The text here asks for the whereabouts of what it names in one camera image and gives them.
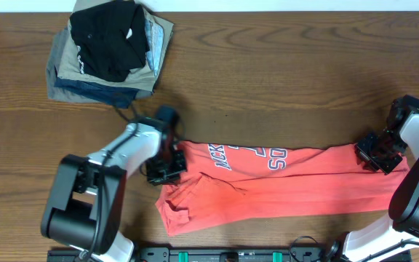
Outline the coral red t-shirt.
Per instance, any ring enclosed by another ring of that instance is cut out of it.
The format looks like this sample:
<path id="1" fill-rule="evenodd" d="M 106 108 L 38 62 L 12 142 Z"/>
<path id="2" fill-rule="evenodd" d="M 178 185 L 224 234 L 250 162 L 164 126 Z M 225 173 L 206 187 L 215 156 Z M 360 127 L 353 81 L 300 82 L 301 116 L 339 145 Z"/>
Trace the coral red t-shirt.
<path id="1" fill-rule="evenodd" d="M 184 141 L 187 170 L 156 208 L 171 237 L 251 218 L 362 213 L 388 208 L 409 172 L 366 170 L 352 144 L 250 148 Z"/>

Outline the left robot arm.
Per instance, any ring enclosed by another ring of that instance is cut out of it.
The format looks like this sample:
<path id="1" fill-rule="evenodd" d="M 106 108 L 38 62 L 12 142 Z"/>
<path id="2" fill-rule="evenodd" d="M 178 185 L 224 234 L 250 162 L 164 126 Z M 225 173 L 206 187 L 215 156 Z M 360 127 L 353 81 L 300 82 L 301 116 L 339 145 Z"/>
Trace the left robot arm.
<path id="1" fill-rule="evenodd" d="M 177 182 L 187 170 L 177 149 L 177 111 L 130 120 L 125 131 L 86 157 L 61 159 L 41 219 L 41 235 L 79 251 L 76 261 L 135 261 L 135 245 L 119 230 L 125 186 L 145 168 L 153 185 Z"/>

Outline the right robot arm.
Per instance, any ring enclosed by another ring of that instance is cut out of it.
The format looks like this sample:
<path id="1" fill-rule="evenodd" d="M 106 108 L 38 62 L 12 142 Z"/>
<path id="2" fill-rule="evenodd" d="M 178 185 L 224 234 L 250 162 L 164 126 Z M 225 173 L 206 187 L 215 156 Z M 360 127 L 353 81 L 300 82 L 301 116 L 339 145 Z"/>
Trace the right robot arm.
<path id="1" fill-rule="evenodd" d="M 410 150 L 416 161 L 391 198 L 388 212 L 359 231 L 335 240 L 323 261 L 409 261 L 419 248 L 419 99 L 393 101 L 384 131 L 371 132 L 356 144 L 367 169 L 390 174 Z"/>

